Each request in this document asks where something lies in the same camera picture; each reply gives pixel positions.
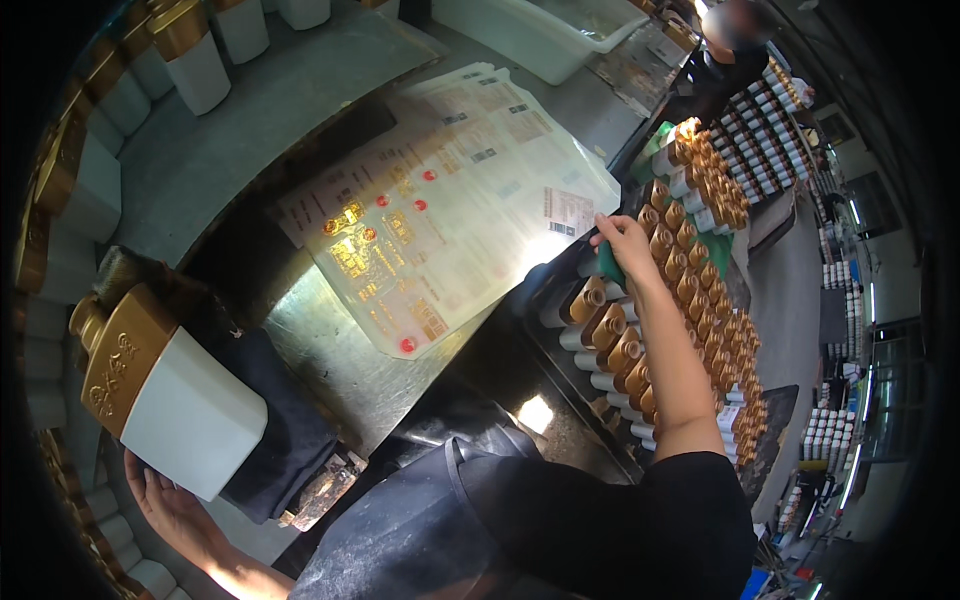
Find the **white plastic bin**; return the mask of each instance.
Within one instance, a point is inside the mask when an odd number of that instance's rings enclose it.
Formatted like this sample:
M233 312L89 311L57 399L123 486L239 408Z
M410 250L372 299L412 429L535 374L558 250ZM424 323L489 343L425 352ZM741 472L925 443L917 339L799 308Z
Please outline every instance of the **white plastic bin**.
M552 14L577 7L599 15L612 32L598 41ZM594 54L607 54L650 19L627 0L433 0L433 18L551 85L562 84Z

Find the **window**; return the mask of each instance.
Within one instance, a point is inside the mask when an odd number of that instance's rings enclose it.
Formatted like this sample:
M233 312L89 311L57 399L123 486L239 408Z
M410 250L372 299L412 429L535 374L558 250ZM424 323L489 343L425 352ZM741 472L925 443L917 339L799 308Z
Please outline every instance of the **window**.
M839 146L848 139L854 139L856 137L853 130L847 125L847 121L840 116L839 112L820 119L820 127L827 136L827 142L833 146Z
M902 227L900 216L877 171L847 182L847 198L856 203L859 230L871 239Z

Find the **black apron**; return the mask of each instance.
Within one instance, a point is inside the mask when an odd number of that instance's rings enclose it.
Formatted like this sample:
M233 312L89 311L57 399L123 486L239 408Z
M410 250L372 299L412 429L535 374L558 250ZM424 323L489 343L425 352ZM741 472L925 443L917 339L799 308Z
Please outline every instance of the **black apron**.
M452 438L367 492L324 534L290 599L574 597L510 566L458 472L485 456L542 460L533 441L495 425L483 446Z

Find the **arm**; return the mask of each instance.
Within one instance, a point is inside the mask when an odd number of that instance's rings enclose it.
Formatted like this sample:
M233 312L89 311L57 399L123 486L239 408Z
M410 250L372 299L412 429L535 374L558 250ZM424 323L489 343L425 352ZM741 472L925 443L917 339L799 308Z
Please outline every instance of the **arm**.
M133 498L154 531L223 589L241 600L290 594L294 580L233 547L192 493L149 468L141 477L129 450L124 450L124 468Z
M643 228L630 217L600 214L596 225L600 233L590 238L590 244L596 247L604 239L610 241L640 318L660 414L657 460L698 451L725 455L707 372L690 344L684 318L660 278Z

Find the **human hand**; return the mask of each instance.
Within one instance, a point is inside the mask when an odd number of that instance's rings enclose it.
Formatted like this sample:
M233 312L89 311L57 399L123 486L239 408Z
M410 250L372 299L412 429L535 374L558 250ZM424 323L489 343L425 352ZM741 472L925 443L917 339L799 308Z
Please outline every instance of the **human hand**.
M625 215L607 217L597 213L593 218L600 232L590 237L593 251L607 240L613 250L613 257L627 276L627 293L639 300L653 286L663 287L657 263L650 254L650 241L643 228Z
M127 485L147 522L161 538L204 572L225 559L233 546L197 498L163 475L145 468L124 449Z

